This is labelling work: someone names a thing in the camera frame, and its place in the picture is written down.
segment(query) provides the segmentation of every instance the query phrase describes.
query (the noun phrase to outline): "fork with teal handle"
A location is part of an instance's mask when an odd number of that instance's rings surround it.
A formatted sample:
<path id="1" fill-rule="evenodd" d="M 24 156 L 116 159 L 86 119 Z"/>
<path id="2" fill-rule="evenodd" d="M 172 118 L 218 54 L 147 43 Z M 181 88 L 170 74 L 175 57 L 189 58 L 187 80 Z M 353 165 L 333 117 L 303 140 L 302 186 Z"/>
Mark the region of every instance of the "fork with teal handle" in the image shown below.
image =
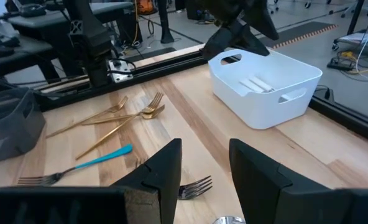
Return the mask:
<path id="1" fill-rule="evenodd" d="M 108 155 L 102 156 L 98 159 L 95 159 L 93 161 L 89 161 L 89 162 L 85 162 L 84 164 L 72 167 L 70 169 L 67 169 L 64 172 L 58 172 L 55 174 L 51 174 L 51 175 L 45 175 L 45 176 L 41 176 L 41 177 L 20 177 L 20 179 L 18 180 L 17 185 L 24 185 L 24 186 L 51 186 L 55 183 L 57 183 L 65 174 L 73 171 L 73 170 L 77 170 L 80 168 L 84 168 L 84 167 L 88 167 L 88 166 L 92 166 L 95 165 L 97 163 L 100 162 L 104 162 L 110 159 L 114 159 L 118 156 L 123 156 L 127 153 L 130 153 L 132 151 L 132 145 L 128 144 L 126 146 L 124 146 L 121 149 L 118 149 Z"/>

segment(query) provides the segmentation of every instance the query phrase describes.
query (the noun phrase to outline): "fork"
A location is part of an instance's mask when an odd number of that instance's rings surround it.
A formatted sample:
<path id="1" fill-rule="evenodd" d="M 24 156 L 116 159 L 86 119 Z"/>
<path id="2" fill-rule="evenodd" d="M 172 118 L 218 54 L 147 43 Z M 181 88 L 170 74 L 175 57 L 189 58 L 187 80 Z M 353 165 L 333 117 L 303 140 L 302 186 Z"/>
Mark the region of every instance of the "fork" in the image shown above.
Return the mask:
<path id="1" fill-rule="evenodd" d="M 95 165 L 97 163 L 100 162 L 104 162 L 113 158 L 116 158 L 118 156 L 122 156 L 125 155 L 129 152 L 132 151 L 132 145 L 128 144 L 124 147 L 122 147 L 121 149 L 118 149 L 108 155 L 102 156 L 100 158 L 97 158 L 95 160 L 89 161 L 89 162 L 85 162 L 84 164 L 72 167 L 70 169 L 67 169 L 64 172 L 57 172 L 55 174 L 51 174 L 51 175 L 45 175 L 45 176 L 41 176 L 41 177 L 20 177 L 20 179 L 18 180 L 18 185 L 26 185 L 26 186 L 51 186 L 55 183 L 57 183 L 65 174 L 73 171 L 73 170 L 77 170 L 80 168 L 84 168 L 84 167 L 88 167 L 88 166 L 92 166 Z"/>
<path id="2" fill-rule="evenodd" d="M 162 105 L 161 107 L 157 108 L 154 112 L 152 113 L 141 113 L 139 114 L 139 116 L 141 116 L 143 119 L 154 119 L 156 118 L 163 110 L 165 109 L 165 105 Z M 112 122 L 112 121 L 116 121 L 119 119 L 126 119 L 126 118 L 130 118 L 132 115 L 124 115 L 124 116 L 118 116 L 118 117 L 113 117 L 113 118 L 106 118 L 106 119 L 99 119 L 96 121 L 89 121 L 89 122 L 85 122 L 82 125 L 92 125 L 92 124 L 102 124 L 102 123 L 107 123 L 107 122 Z"/>
<path id="3" fill-rule="evenodd" d="M 136 159 L 136 168 L 145 163 L 147 159 Z M 201 194 L 210 190 L 213 186 L 211 185 L 213 182 L 211 180 L 211 176 L 207 176 L 203 179 L 195 181 L 194 183 L 181 185 L 178 188 L 178 196 L 179 200 L 189 200 L 200 196 Z"/>
<path id="4" fill-rule="evenodd" d="M 107 138 L 109 138 L 110 136 L 112 136 L 119 128 L 123 127 L 125 124 L 129 123 L 130 121 L 132 121 L 139 114 L 141 114 L 141 113 L 152 113 L 152 112 L 154 112 L 157 109 L 160 101 L 162 100 L 162 97 L 163 97 L 163 93 L 157 93 L 155 95 L 154 99 L 151 101 L 151 103 L 146 108 L 142 109 L 140 112 L 134 114 L 133 116 L 131 116 L 130 118 L 128 118 L 127 120 L 125 120 L 123 123 L 121 123 L 120 125 L 118 125 L 112 131 L 110 131 L 108 134 L 106 134 L 104 137 L 102 137 L 100 140 L 98 140 L 96 143 L 94 143 L 89 149 L 87 149 L 86 151 L 84 151 L 81 154 L 77 155 L 75 159 L 78 160 L 78 159 L 82 158 L 83 156 L 87 155 L 87 153 L 91 152 L 93 149 L 95 149 L 97 146 L 99 146 Z"/>
<path id="5" fill-rule="evenodd" d="M 99 115 L 102 115 L 102 114 L 105 114 L 105 113 L 115 113 L 115 112 L 118 112 L 120 109 L 122 109 L 122 107 L 124 106 L 124 104 L 127 102 L 128 99 L 129 98 L 127 96 L 125 96 L 116 106 L 110 107 L 107 110 L 104 110 L 102 112 L 99 112 L 99 113 L 96 113 L 94 115 L 91 115 L 90 117 L 87 117 L 85 119 L 82 119 L 81 121 L 78 121 L 76 123 L 73 123 L 73 124 L 71 124 L 71 125 L 69 125 L 69 126 L 67 126 L 65 128 L 62 128 L 62 129 L 58 130 L 58 131 L 55 131 L 52 134 L 47 135 L 46 138 L 50 138 L 50 137 L 56 136 L 56 135 L 58 135 L 60 133 L 63 133 L 64 131 L 68 131 L 69 129 L 74 128 L 74 127 L 76 127 L 76 126 L 78 126 L 78 125 L 80 125 L 80 124 L 88 121 L 89 119 L 95 118 L 95 117 L 97 117 Z"/>

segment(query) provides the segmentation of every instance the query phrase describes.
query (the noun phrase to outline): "wooden table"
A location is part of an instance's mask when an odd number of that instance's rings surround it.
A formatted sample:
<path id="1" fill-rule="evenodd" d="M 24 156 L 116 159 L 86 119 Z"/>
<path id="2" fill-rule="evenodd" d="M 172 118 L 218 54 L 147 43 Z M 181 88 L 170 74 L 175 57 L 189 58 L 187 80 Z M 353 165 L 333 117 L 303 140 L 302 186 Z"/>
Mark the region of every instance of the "wooden table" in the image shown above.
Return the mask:
<path id="1" fill-rule="evenodd" d="M 197 48 L 137 64 L 152 63 Z M 135 119 L 79 161 L 74 157 L 117 123 L 80 126 L 45 139 L 46 134 L 105 110 L 124 96 L 129 101 L 120 114 L 135 113 L 148 105 L 158 91 L 165 93 L 161 104 L 166 109 L 157 119 Z M 37 146 L 24 156 L 0 162 L 0 186 L 15 184 L 20 176 L 62 171 L 132 144 L 131 154 L 78 170 L 56 184 L 109 186 L 134 169 L 136 158 L 150 157 L 173 138 L 182 138 L 182 184 L 212 175 L 213 188 L 194 200 L 178 201 L 175 223 L 212 223 L 223 215 L 242 217 L 228 160 L 229 139 L 239 138 L 327 187 L 368 187 L 368 140 L 311 109 L 304 116 L 274 128 L 251 129 L 213 95 L 207 65 L 48 111 L 44 116 L 47 125 Z"/>

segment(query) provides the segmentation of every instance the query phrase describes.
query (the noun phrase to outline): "teal handle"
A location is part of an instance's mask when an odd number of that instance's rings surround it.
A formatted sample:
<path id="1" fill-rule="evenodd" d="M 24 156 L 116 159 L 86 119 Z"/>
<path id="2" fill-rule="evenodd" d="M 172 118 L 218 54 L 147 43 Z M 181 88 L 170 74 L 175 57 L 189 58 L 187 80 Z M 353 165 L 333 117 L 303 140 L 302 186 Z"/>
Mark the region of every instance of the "teal handle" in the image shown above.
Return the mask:
<path id="1" fill-rule="evenodd" d="M 110 160 L 110 159 L 114 159 L 118 156 L 123 156 L 129 152 L 132 151 L 132 145 L 131 144 L 128 144 L 108 155 L 105 155 L 105 156 L 101 156 L 100 158 L 98 159 L 95 159 L 93 161 L 89 161 L 89 162 L 85 162 L 84 164 L 81 164 L 81 165 L 78 165 L 75 167 L 75 169 L 79 169 L 79 168 L 83 168 L 83 167 L 88 167 L 88 166 L 91 166 L 91 165 L 94 165 L 94 164 L 97 164 L 97 163 L 100 163 L 100 162 L 104 162 L 104 161 L 107 161 L 107 160 Z"/>

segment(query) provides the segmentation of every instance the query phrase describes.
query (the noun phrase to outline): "gray floor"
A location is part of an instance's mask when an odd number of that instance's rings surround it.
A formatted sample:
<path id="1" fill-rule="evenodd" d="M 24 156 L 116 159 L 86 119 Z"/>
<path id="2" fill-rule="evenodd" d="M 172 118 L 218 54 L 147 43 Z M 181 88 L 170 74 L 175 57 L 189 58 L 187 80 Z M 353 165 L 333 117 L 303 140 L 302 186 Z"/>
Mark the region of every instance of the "gray floor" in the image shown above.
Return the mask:
<path id="1" fill-rule="evenodd" d="M 332 0 L 332 4 L 326 5 L 325 0 L 314 0 L 309 9 L 304 8 L 304 3 L 305 1 L 293 2 L 291 0 L 279 0 L 277 4 L 279 11 L 272 14 L 272 20 L 278 31 L 290 29 L 310 21 L 337 24 L 339 27 L 279 48 L 277 51 L 320 68 L 323 71 L 320 84 L 327 85 L 334 90 L 334 96 L 338 103 L 368 115 L 368 82 L 350 80 L 338 71 L 326 68 L 326 64 L 331 57 L 336 55 L 331 50 L 332 41 L 346 34 L 352 16 L 349 14 L 345 18 L 340 18 L 341 13 L 339 11 L 342 11 L 352 1 Z M 328 15 L 329 11 L 339 13 Z M 171 44 L 161 44 L 159 41 L 161 28 L 157 25 L 160 23 L 157 14 L 145 16 L 145 18 L 140 19 L 140 29 L 144 39 L 139 49 L 142 54 L 164 47 L 173 47 L 177 50 L 191 47 L 206 42 L 217 30 L 217 27 L 212 24 L 199 25 L 195 21 L 188 20 L 186 13 L 178 14 L 173 12 L 168 15 L 168 18 L 172 35 L 176 39 L 176 42 Z M 155 35 L 153 37 L 149 37 L 150 34 L 147 29 L 148 20 L 155 23 Z M 356 30 L 365 28 L 367 24 L 368 17 L 363 11 L 357 23 Z M 127 56 L 130 57 L 135 54 L 137 54 L 135 50 L 130 50 Z M 26 82 L 28 78 L 31 80 L 42 79 L 40 70 L 38 68 L 28 68 L 7 76 L 10 82 Z"/>

